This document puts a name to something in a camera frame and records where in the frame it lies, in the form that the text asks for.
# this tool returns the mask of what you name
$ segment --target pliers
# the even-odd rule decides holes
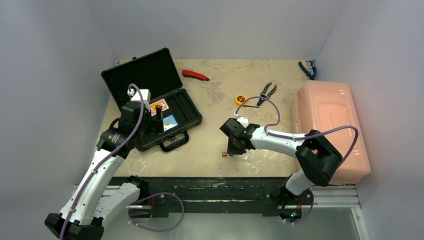
[[[312,74],[304,67],[302,62],[299,62],[299,67],[302,69],[302,71],[306,74],[307,77],[309,77],[310,80],[315,80],[315,77],[317,76],[317,68],[312,67]]]
[[[271,86],[271,84],[273,84],[272,82],[269,82],[269,83],[267,83],[266,85],[265,85],[265,87],[263,88],[263,91],[260,93],[260,96],[262,97],[262,98],[266,98],[266,99],[269,99],[270,97],[271,97],[271,95],[273,95],[276,91],[277,91],[277,85],[275,85],[272,89],[271,89],[271,91],[270,92],[268,92],[268,95],[266,95],[267,94],[267,91],[268,91],[268,88]],[[259,100],[257,101],[257,103],[256,103],[256,106],[260,106],[265,100],[264,99],[262,99],[262,98],[259,98]]]

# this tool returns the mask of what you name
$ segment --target case handle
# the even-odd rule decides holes
[[[176,136],[171,136],[172,143],[168,146],[165,146],[163,142],[159,143],[159,146],[162,151],[167,153],[186,144],[189,141],[189,133],[187,131],[184,131],[182,133],[184,133],[184,138],[181,139],[177,139]]]

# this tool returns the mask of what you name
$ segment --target playing card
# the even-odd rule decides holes
[[[165,101],[165,99],[155,101],[154,103],[150,104],[150,112],[152,116],[156,115],[156,106],[162,106],[162,112],[170,108],[168,106],[168,103]]]

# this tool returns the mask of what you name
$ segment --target blue-handled pliers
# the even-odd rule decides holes
[[[299,67],[302,69],[302,71],[306,74],[307,77],[309,77],[310,80],[315,80],[315,77],[317,76],[317,68],[312,68],[312,74],[304,67],[302,62],[299,62]]]

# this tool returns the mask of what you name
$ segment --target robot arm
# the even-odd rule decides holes
[[[128,94],[133,97],[120,109],[121,117],[114,120],[109,129],[100,135],[97,151],[81,184],[59,214],[50,213],[47,216],[44,224],[57,238],[60,237],[62,227],[66,224],[65,219],[67,219],[63,239],[100,239],[104,228],[112,219],[128,205],[148,195],[147,182],[129,178],[128,182],[121,185],[116,193],[108,197],[106,201],[99,202],[114,173],[130,151],[138,146],[142,132],[163,132],[161,107],[156,108],[157,114],[152,117],[148,108],[150,93],[147,89],[142,89],[140,92],[144,100],[144,109],[141,109],[141,97],[138,92],[129,91]],[[135,129],[140,111],[144,111],[143,118],[138,129]],[[113,150],[127,140],[134,129],[136,132],[127,143],[116,154],[104,161]]]
[[[328,186],[342,162],[342,155],[324,136],[295,140],[320,133],[316,130],[311,130],[308,134],[268,131],[292,139],[280,138],[267,134],[264,127],[258,124],[248,124],[245,117],[229,118],[220,130],[228,137],[227,151],[230,154],[241,155],[246,150],[264,149],[296,158],[302,169],[292,174],[283,186],[294,196],[315,185]]]

